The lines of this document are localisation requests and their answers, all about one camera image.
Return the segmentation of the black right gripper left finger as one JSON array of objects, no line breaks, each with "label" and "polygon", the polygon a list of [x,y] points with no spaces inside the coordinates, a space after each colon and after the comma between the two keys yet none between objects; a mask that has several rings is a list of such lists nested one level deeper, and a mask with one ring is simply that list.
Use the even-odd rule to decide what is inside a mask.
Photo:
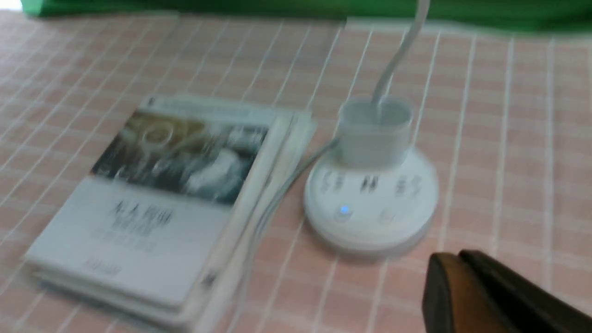
[{"label": "black right gripper left finger", "polygon": [[428,260],[421,311],[427,333],[516,333],[475,274],[452,253]]}]

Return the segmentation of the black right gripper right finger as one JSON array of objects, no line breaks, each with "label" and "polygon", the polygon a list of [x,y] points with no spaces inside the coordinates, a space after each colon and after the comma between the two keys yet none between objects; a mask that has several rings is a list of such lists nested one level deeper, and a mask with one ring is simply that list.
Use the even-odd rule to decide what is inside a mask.
[{"label": "black right gripper right finger", "polygon": [[459,257],[476,273],[496,308],[521,333],[589,333],[592,320],[482,251]]}]

